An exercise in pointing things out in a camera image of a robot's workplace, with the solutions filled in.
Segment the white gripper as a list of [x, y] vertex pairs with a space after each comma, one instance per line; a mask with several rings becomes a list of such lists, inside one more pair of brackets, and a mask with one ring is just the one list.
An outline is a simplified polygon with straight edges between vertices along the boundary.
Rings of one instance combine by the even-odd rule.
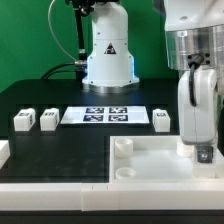
[[190, 104], [189, 71], [178, 85], [178, 114], [180, 137], [184, 144], [196, 147], [197, 161], [210, 164], [213, 161], [211, 144], [217, 133], [217, 72], [199, 69], [194, 74], [196, 105]]

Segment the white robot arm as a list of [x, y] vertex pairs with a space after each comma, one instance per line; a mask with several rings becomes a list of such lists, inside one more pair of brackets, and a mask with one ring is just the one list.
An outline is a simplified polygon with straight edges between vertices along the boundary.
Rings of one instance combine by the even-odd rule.
[[[196, 161], [212, 164], [217, 149], [217, 97], [224, 68], [224, 0], [153, 0], [162, 5], [168, 67], [178, 83], [180, 137]], [[93, 50], [87, 59], [88, 90], [120, 92], [139, 83], [128, 51], [128, 15], [117, 3], [93, 3]]]

